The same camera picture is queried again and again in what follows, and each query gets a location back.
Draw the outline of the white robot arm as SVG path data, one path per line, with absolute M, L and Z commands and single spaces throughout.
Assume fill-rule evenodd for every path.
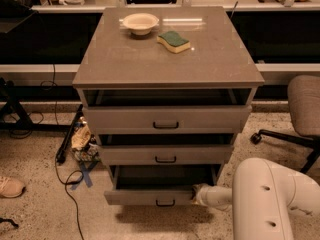
M 289 216 L 320 213 L 320 186 L 309 176 L 262 158 L 237 167 L 230 188 L 202 183 L 192 201 L 233 217 L 234 240 L 294 240 Z

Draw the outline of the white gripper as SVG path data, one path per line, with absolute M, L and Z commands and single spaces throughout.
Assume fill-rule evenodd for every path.
M 192 203 L 195 205 L 207 206 L 207 191 L 209 185 L 196 184 L 192 187 Z

